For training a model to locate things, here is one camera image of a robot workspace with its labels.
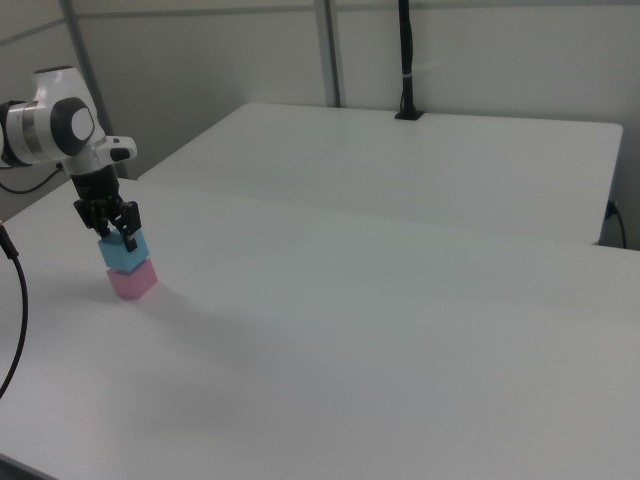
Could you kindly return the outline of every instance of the stacked cubes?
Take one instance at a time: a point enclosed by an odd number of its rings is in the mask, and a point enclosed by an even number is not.
[[[138,248],[128,252],[117,230],[113,230],[98,242],[104,262],[109,267],[107,275],[111,286],[122,298],[140,298],[158,281],[148,258],[149,249],[142,230],[136,232],[136,243]]]

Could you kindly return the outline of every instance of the white wall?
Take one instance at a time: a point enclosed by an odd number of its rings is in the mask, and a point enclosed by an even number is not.
[[[370,3],[338,1],[343,99],[395,110],[398,17],[384,8],[395,2]],[[414,8],[411,17],[419,107],[623,125],[612,196],[630,245],[640,249],[640,6]],[[616,223],[608,222],[603,240],[619,245]]]
[[[314,0],[74,7],[114,130],[138,144],[133,178],[243,103],[327,103]]]
[[[0,1],[0,103],[31,100],[31,74],[57,65],[78,66],[71,38],[58,2],[51,0]],[[55,167],[34,166],[0,171],[0,182],[16,189],[40,183]],[[0,219],[15,215],[66,180],[58,174],[51,182],[28,195],[0,190]]]

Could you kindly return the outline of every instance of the power cord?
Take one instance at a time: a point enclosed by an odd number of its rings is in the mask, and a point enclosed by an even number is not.
[[[12,167],[1,168],[0,170],[11,170],[11,168]],[[47,178],[45,178],[42,182],[40,182],[35,187],[28,188],[27,190],[14,190],[13,188],[9,188],[9,187],[3,185],[2,182],[0,182],[0,188],[2,190],[4,190],[5,192],[13,193],[14,195],[26,195],[27,193],[35,192],[40,187],[44,186],[49,180],[51,180],[53,177],[55,177],[60,172],[62,172],[62,165],[61,164],[57,164],[56,165],[56,169]]]
[[[27,323],[29,319],[29,293],[27,292],[27,281],[24,278],[22,265],[20,265],[20,260],[18,260],[18,250],[14,247],[13,242],[9,238],[9,234],[4,228],[4,225],[2,225],[2,222],[0,222],[0,245],[4,250],[4,253],[7,255],[7,258],[12,260],[16,267],[16,272],[18,272],[18,278],[20,279],[20,290],[22,292],[22,323],[20,326],[20,338],[18,339],[18,347],[16,348],[16,353],[13,356],[13,361],[9,367],[9,373],[7,373],[7,377],[4,379],[4,382],[2,382],[2,386],[0,386],[1,399],[7,391],[14,373],[16,373],[20,357],[22,356],[22,350],[24,349],[24,341],[27,336]]]
[[[613,200],[609,200],[607,202],[607,209],[604,213],[604,219],[608,220],[611,216],[615,215],[618,217],[618,223],[620,223],[620,232],[622,233],[622,248],[627,248],[627,234],[624,230],[624,222],[622,221],[622,215],[620,215],[620,210],[618,210],[618,203]]]

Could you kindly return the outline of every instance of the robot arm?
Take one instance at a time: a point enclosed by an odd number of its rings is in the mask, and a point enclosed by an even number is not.
[[[38,70],[33,80],[36,95],[31,102],[0,105],[2,161],[12,167],[61,162],[80,197],[74,206],[85,226],[105,237],[111,223],[127,250],[135,250],[138,206],[118,194],[113,168],[135,158],[135,142],[105,135],[89,89],[75,68]]]

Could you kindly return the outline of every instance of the table surface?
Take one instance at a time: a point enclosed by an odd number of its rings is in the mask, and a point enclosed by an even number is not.
[[[248,104],[140,180],[595,243],[613,124]]]
[[[161,282],[137,302],[71,184],[7,222],[31,323],[3,454],[97,480],[640,471],[635,252],[122,183]],[[10,262],[0,288],[5,371]]]

